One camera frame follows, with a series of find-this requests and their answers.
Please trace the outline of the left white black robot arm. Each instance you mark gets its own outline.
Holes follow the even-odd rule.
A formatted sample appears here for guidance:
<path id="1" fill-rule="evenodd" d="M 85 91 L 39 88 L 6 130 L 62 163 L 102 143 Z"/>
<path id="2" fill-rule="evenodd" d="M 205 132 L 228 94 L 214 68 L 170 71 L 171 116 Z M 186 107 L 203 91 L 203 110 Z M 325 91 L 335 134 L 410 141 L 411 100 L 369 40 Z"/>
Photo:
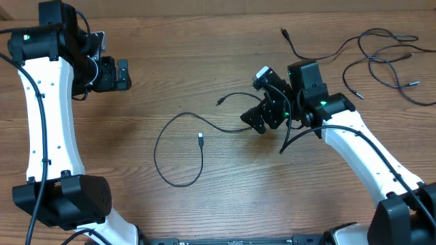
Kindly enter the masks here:
<path id="1" fill-rule="evenodd" d="M 81 29 L 82 13 L 61 1 L 38 5 L 36 27 L 10 30 L 5 61 L 18 70 L 29 127 L 27 181 L 12 189 L 30 223 L 87 235 L 96 244 L 146 244 L 112 206 L 108 181 L 88 175 L 74 128 L 73 101 L 131 87 L 128 62 L 104 56 L 104 32 Z"/>

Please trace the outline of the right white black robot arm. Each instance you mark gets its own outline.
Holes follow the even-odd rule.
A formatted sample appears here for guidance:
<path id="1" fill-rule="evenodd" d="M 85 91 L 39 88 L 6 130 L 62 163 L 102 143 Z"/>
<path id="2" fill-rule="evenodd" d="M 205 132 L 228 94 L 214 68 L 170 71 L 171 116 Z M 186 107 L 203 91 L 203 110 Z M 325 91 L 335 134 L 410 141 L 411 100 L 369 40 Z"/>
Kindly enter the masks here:
<path id="1" fill-rule="evenodd" d="M 434 244 L 435 185 L 402 166 L 365 125 L 342 93 L 329 94 L 317 61 L 287 68 L 289 80 L 265 66 L 253 78 L 264 99 L 241 120 L 258 133 L 281 123 L 301 122 L 304 131 L 287 136 L 283 147 L 311 132 L 336 150 L 369 192 L 376 207 L 370 225 L 348 223 L 321 235 L 294 236 L 293 244 Z"/>

